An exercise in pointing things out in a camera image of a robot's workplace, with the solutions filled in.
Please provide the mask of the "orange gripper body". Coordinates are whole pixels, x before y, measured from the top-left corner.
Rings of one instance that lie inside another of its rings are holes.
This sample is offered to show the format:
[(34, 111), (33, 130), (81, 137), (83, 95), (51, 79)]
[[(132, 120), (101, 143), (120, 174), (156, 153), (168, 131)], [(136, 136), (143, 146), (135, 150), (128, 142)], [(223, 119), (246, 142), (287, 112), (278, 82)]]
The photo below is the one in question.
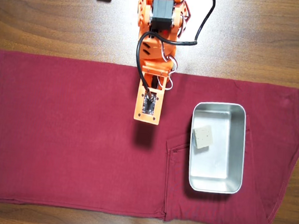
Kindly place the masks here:
[(144, 66), (170, 73), (176, 69), (176, 46), (169, 39), (156, 32), (141, 31), (136, 50), (138, 69), (146, 71)]

